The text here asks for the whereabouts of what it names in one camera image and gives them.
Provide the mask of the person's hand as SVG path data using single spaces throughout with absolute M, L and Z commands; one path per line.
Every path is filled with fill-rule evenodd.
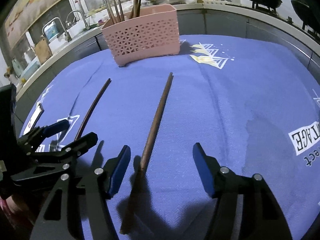
M 12 225 L 29 221 L 28 207 L 24 203 L 15 200 L 12 196 L 6 200 L 1 199 L 1 209 Z

